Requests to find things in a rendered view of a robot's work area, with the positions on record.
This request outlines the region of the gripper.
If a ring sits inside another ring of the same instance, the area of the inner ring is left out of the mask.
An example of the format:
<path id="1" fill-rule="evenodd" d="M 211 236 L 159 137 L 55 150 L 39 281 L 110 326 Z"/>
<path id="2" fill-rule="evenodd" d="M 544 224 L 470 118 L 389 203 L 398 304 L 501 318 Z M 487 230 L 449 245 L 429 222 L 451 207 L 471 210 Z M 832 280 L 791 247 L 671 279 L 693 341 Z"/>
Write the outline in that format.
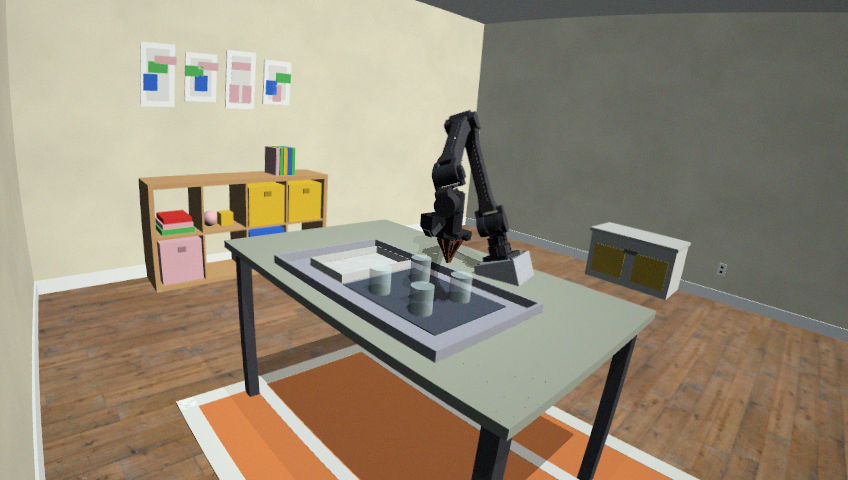
<path id="1" fill-rule="evenodd" d="M 440 248 L 443 252 L 446 263 L 450 263 L 460 247 L 463 241 L 470 241 L 472 236 L 472 231 L 462 229 L 463 222 L 463 212 L 457 212 L 457 214 L 462 214 L 461 217 L 461 227 L 460 232 L 449 233 L 443 230 L 440 230 L 435 237 L 437 237 L 437 241 L 440 245 Z"/>

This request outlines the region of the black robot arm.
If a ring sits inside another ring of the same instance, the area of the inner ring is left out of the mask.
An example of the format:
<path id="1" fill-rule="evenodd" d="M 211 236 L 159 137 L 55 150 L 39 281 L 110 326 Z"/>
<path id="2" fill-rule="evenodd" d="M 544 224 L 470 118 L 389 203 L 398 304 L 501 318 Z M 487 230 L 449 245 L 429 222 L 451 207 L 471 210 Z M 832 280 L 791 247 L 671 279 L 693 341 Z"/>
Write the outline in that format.
<path id="1" fill-rule="evenodd" d="M 479 209 L 475 211 L 477 230 L 480 237 L 490 237 L 487 239 L 489 256 L 483 257 L 483 262 L 507 260 L 520 255 L 520 251 L 512 251 L 505 235 L 509 231 L 508 220 L 503 205 L 497 206 L 492 195 L 479 142 L 478 122 L 476 111 L 471 110 L 449 116 L 445 121 L 444 128 L 448 137 L 443 152 L 432 169 L 433 184 L 435 191 L 438 191 L 435 192 L 435 212 L 422 213 L 420 227 L 428 237 L 435 237 L 440 230 L 449 233 L 460 232 L 462 214 L 457 212 L 464 211 L 465 193 L 456 187 L 466 184 L 465 170 L 461 165 L 466 148 L 478 196 Z M 459 182 L 460 184 L 456 184 Z M 438 190 L 452 184 L 456 186 Z M 494 210 L 498 212 L 485 215 L 486 212 Z"/>

